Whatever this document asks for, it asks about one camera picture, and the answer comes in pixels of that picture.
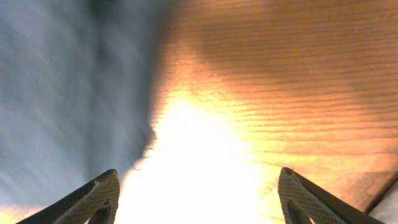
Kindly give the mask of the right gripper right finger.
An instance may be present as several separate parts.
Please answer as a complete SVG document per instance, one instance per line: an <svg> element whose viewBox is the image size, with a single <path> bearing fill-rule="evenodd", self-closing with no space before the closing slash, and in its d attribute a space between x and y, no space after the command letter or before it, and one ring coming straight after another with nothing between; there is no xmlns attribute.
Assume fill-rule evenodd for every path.
<svg viewBox="0 0 398 224"><path fill-rule="evenodd" d="M384 224L287 167L281 169L278 194L286 224Z"/></svg>

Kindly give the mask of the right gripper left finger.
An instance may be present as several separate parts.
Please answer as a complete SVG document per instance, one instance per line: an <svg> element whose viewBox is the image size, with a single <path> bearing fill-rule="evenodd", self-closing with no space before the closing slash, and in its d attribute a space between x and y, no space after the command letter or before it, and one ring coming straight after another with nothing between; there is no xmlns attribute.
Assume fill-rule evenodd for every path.
<svg viewBox="0 0 398 224"><path fill-rule="evenodd" d="M17 224L113 224L119 195L118 172L110 169Z"/></svg>

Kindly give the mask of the navy blue shorts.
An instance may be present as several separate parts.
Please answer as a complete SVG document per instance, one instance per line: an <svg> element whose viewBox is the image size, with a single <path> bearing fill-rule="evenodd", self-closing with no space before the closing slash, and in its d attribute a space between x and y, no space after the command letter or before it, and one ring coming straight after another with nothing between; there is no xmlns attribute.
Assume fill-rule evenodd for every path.
<svg viewBox="0 0 398 224"><path fill-rule="evenodd" d="M142 157L174 4L1 0L2 206L46 207Z"/></svg>

